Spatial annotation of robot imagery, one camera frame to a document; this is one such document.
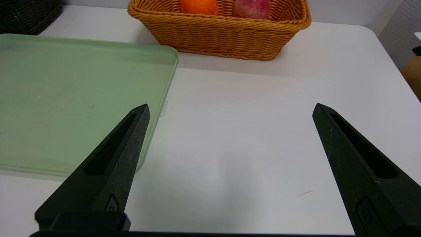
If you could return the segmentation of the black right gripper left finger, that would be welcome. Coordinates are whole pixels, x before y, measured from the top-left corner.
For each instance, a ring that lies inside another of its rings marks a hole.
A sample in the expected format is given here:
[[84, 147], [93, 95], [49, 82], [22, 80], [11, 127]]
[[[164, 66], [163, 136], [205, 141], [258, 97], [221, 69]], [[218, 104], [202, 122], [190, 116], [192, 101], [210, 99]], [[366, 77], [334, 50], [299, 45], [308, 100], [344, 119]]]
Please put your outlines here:
[[150, 120], [132, 109], [36, 210], [40, 231], [128, 231], [125, 206]]

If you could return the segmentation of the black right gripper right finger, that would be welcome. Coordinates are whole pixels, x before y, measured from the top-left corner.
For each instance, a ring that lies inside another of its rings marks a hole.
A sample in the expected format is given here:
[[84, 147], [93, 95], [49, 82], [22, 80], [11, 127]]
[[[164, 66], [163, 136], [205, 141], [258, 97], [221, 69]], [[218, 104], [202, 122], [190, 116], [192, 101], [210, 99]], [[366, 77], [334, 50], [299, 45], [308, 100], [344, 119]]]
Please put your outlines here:
[[312, 118], [356, 236], [419, 237], [421, 188], [332, 108]]

